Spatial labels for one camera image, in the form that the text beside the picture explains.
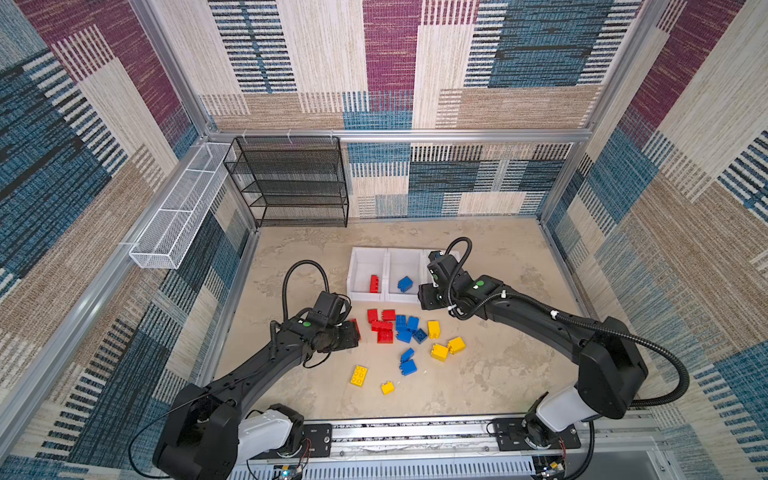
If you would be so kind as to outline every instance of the white divided tray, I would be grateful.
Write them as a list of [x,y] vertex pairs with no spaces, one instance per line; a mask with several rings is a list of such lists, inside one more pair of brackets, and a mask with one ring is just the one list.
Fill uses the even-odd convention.
[[[439,249],[353,247],[346,277],[346,292],[352,301],[419,303],[419,285],[432,281],[427,270],[429,252]],[[453,250],[457,260],[461,254]],[[371,275],[379,276],[379,293],[370,293]],[[397,283],[407,276],[413,286],[401,292]]]

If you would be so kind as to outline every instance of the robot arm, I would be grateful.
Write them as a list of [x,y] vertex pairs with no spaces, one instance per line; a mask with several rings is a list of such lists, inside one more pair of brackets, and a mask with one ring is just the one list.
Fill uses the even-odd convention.
[[[424,310],[449,308],[461,320],[476,315],[514,327],[546,343],[579,365],[573,386],[550,395],[545,393],[525,416],[527,440],[535,448],[547,448],[571,423],[599,416],[620,419],[630,406],[655,406],[680,398],[688,387],[685,366],[669,351],[629,333],[618,319],[604,322],[573,316],[524,295],[501,280],[487,275],[473,280],[462,269],[472,242],[459,241],[468,249],[462,261],[438,251],[429,254],[433,283],[419,286]],[[648,375],[637,344],[669,359],[680,375],[677,388],[656,399],[634,400]]]
[[152,462],[178,480],[223,480],[237,463],[279,449],[300,447],[304,418],[280,404],[243,420],[246,410],[288,370],[314,352],[356,347],[355,324],[344,321],[349,301],[321,292],[315,306],[271,327],[270,343],[232,372],[205,387],[188,385],[174,400]]

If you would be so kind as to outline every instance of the patterned carpet wall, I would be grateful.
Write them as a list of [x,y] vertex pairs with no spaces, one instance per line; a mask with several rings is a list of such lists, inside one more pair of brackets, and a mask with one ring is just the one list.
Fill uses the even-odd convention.
[[211,121],[232,131],[581,127],[641,3],[155,5]]
[[[127,444],[195,382],[248,239],[235,194],[221,188],[178,270],[135,266],[37,411],[0,479],[138,478]],[[163,422],[134,444],[150,472]]]
[[768,2],[670,2],[548,222],[600,316],[687,364],[655,413],[697,480],[768,478],[767,71]]
[[0,401],[196,136],[128,0],[0,0]]
[[535,215],[571,144],[342,144],[351,218]]

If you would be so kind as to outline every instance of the white mesh basket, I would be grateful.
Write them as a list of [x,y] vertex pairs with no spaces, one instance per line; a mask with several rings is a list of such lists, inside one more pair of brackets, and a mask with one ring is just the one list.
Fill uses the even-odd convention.
[[227,177],[229,144],[205,144],[197,151],[149,224],[131,248],[141,268],[177,269]]

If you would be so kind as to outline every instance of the metal mounting plate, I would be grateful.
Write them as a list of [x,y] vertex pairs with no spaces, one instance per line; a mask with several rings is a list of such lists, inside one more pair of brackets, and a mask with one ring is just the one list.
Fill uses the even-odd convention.
[[[528,436],[525,429],[521,426],[523,419],[520,418],[505,418],[505,419],[493,419],[494,436],[496,437],[496,443],[498,449],[502,452],[513,452],[518,450],[536,450],[531,447],[526,441],[525,437]],[[560,438],[563,439],[566,449],[579,449],[581,448],[581,441],[578,439],[576,428],[573,425],[569,425],[560,434]],[[559,448],[557,445],[552,445],[552,448]]]
[[[330,423],[304,424],[303,435],[310,440],[310,458],[328,458],[331,456],[331,441],[333,440],[333,427]],[[302,444],[299,451],[290,458],[301,458],[306,451],[306,444]],[[283,458],[277,454],[277,450],[269,450],[253,457],[253,460],[267,460]]]

